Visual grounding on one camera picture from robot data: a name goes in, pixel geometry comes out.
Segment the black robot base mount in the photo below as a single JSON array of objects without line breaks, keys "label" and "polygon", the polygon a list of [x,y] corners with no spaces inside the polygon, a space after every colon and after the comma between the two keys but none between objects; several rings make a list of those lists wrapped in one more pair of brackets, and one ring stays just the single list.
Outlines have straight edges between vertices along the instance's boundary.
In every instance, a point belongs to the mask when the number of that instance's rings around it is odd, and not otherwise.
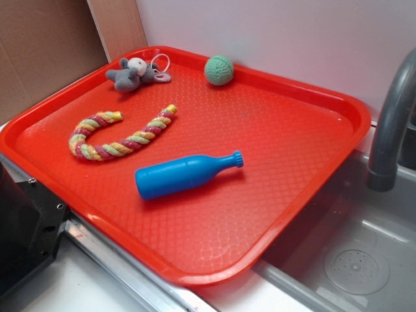
[{"label": "black robot base mount", "polygon": [[15,182],[1,166],[1,299],[57,256],[69,209],[40,182]]}]

